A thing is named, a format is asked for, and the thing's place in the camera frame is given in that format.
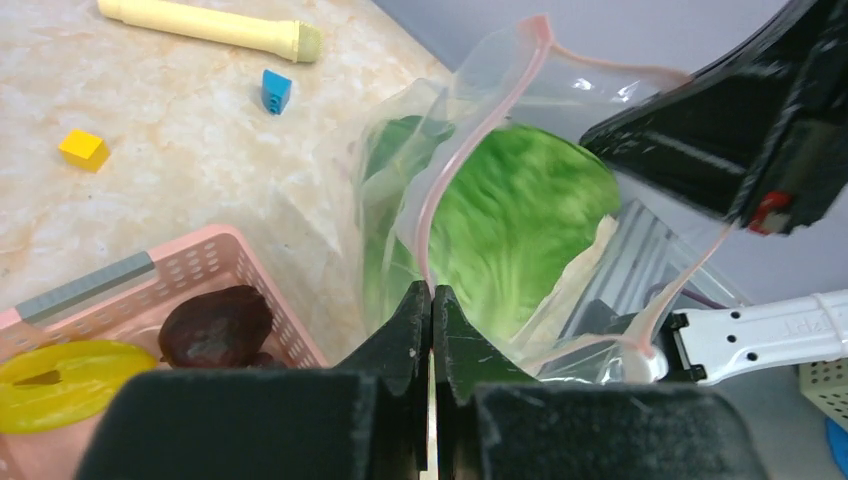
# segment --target gray handle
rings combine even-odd
[[[155,268],[147,252],[136,253],[61,287],[31,298],[15,309],[27,323],[36,323],[62,310],[114,288]]]

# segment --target table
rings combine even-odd
[[[101,16],[93,0],[5,5],[0,309],[203,225],[230,223],[319,347],[339,360],[365,332],[358,320],[314,307],[328,295],[319,286],[338,274],[328,267],[332,206],[313,148],[415,78],[447,71],[367,0],[180,1],[309,22],[325,34],[323,58],[295,65],[130,27]],[[281,116],[259,100],[264,69],[294,82]],[[74,128],[110,147],[98,173],[60,156]]]

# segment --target pink basket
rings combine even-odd
[[[138,253],[0,313],[0,364],[41,346],[91,338],[133,343],[159,358],[159,328],[177,305],[235,285],[258,289],[274,312],[264,351],[290,367],[327,366],[242,234],[224,225]],[[71,479],[100,417],[44,433],[0,435],[0,480]]]

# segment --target yellow block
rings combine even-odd
[[[73,129],[59,145],[65,161],[75,167],[97,173],[109,158],[109,147],[102,138]]]

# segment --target green leafy vegetable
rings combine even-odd
[[[419,138],[413,136],[416,122],[404,120],[403,125],[389,122],[391,128],[376,137],[378,148],[372,151],[391,157]],[[391,314],[409,282],[420,278],[411,254],[390,232],[403,188],[452,133],[443,128],[439,135],[424,137],[430,141],[412,140],[421,142],[412,149],[415,168],[398,168],[391,163],[394,158],[371,158],[379,166],[369,180],[393,172],[392,195],[363,193],[363,199],[382,202],[366,204],[363,212],[369,232],[366,303],[380,305],[370,309],[380,321]],[[481,332],[509,339],[551,293],[565,266],[591,246],[604,215],[619,206],[612,172],[587,150],[526,125],[495,130],[466,160],[439,203],[430,233],[430,268],[439,283],[453,287]]]

